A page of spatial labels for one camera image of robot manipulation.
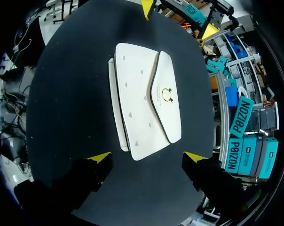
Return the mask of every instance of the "white cable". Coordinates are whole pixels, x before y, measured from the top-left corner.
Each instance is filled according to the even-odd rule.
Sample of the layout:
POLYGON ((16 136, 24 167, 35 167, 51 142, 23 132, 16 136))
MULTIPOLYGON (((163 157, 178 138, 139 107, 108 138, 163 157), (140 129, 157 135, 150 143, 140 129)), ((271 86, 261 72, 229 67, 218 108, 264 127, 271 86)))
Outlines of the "white cable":
MULTIPOLYGON (((20 51, 18 52, 18 54, 16 55, 16 58, 15 58, 15 61, 18 59, 19 54, 30 46, 30 44, 31 44, 31 42, 32 42, 32 39, 28 39, 28 40, 30 41, 29 44, 28 44, 24 49, 22 49, 22 50, 20 50, 20 51)), ((13 67, 13 65, 11 65, 11 64, 13 63, 13 61, 12 61, 13 58, 14 58, 14 57, 11 58, 11 63, 10 63, 10 69, 9 69, 9 70, 11 70, 11 68, 13 67)))
POLYGON ((19 41, 18 44, 16 44, 16 35, 18 34, 18 32, 16 33, 16 35, 15 35, 15 46, 20 45, 20 43, 23 41, 25 35, 27 34, 27 32, 28 32, 28 30, 29 30, 30 23, 26 23, 26 24, 28 25, 27 30, 25 31, 25 34, 23 35, 23 37, 21 38, 21 40, 19 41))

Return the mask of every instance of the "teal storage bin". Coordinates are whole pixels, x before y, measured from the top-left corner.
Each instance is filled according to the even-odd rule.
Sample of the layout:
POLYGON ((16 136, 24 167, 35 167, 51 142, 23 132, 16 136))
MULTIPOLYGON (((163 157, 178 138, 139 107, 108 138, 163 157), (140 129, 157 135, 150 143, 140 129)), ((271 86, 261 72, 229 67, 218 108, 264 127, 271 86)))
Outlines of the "teal storage bin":
POLYGON ((244 136, 238 174, 249 176, 256 152, 256 136, 244 136))

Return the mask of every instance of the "teal box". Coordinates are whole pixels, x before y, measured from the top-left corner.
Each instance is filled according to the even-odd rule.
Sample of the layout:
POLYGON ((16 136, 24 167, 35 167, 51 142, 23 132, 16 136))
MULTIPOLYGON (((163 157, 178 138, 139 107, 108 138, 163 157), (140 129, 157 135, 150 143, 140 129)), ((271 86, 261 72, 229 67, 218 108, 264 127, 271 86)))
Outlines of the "teal box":
POLYGON ((229 149, 226 160, 225 171, 228 173, 237 173, 241 158, 243 138, 230 138, 229 139, 229 149))
POLYGON ((230 128, 230 133, 238 138, 242 138, 247 123, 249 122, 252 109, 254 106, 254 101, 244 96, 239 99, 237 111, 230 128))
POLYGON ((266 153, 264 156, 261 156, 261 158, 264 158, 264 162, 259 178, 268 179, 274 167, 279 142, 275 138, 269 137, 264 139, 263 143, 266 145, 266 153))
POLYGON ((244 136, 238 174, 250 175, 256 152, 256 143, 257 138, 255 136, 244 136))

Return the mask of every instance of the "yellow marker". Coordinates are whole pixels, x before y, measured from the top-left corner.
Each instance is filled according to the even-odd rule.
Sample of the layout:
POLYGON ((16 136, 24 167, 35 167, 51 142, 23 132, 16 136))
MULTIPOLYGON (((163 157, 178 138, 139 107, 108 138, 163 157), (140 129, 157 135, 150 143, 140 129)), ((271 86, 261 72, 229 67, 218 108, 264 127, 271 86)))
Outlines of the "yellow marker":
POLYGON ((202 159, 207 159, 206 157, 203 157, 203 156, 200 156, 200 155, 197 155, 197 154, 192 154, 190 152, 184 152, 184 153, 186 155, 188 155, 195 162, 202 160, 202 159))
POLYGON ((150 16, 150 13, 152 13, 152 11, 153 11, 155 1, 154 0, 141 0, 141 3, 142 3, 144 16, 145 16, 146 20, 149 20, 148 17, 150 16))
POLYGON ((108 154, 112 154, 111 152, 107 152, 107 153, 103 153, 97 156, 93 156, 91 158, 87 158, 87 159, 92 159, 94 161, 97 161, 97 164, 100 163, 108 154))

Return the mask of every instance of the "teal sign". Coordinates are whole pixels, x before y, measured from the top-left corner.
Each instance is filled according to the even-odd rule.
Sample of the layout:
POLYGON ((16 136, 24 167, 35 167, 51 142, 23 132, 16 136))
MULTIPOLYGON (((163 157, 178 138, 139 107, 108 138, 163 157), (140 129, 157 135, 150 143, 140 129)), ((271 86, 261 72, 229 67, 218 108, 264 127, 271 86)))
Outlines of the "teal sign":
POLYGON ((244 96, 240 97, 235 118, 230 128, 231 134, 242 138, 246 125, 249 122, 253 106, 254 101, 244 96))

